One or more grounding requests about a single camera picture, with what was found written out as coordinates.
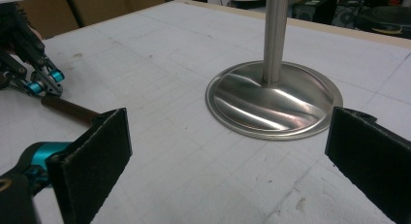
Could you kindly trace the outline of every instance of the stainless steel stand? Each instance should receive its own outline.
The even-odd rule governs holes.
[[[228,128],[257,139],[293,140],[330,126],[338,88],[307,67],[282,62],[288,0],[267,0],[264,61],[217,75],[206,91],[211,113]]]

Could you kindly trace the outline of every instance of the circular metal base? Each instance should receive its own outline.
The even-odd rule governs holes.
[[[217,75],[206,91],[212,114],[228,128],[257,139],[294,140],[330,126],[333,107],[342,107],[327,77],[283,62],[277,84],[263,82],[263,61],[247,62]]]

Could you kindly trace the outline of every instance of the table surface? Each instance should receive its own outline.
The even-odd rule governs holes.
[[[45,41],[63,99],[128,110],[134,155],[93,223],[392,223],[324,154],[328,131],[267,142],[208,111],[212,78],[263,59],[264,25],[261,14],[177,1]],[[284,61],[327,76],[345,108],[408,140],[410,54],[408,40],[288,20]],[[29,145],[86,130],[15,91],[0,100],[1,174]],[[62,223],[52,189],[34,201],[43,223]]]

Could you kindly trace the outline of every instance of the metal base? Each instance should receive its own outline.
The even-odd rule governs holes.
[[[264,140],[309,137],[330,126],[333,107],[342,107],[338,88],[327,77],[283,62],[280,81],[262,81],[263,61],[231,67],[206,91],[211,113],[225,126]]]

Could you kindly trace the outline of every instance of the white table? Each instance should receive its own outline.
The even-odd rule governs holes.
[[[126,107],[134,155],[94,223],[391,223],[324,154],[328,131],[291,142],[243,137],[206,107],[222,70],[262,60],[264,16],[179,1],[46,40],[66,79],[62,98]],[[411,139],[411,41],[289,19],[284,60],[340,89],[344,107]],[[86,128],[0,91],[0,173],[35,142]],[[35,197],[61,223],[52,189]]]

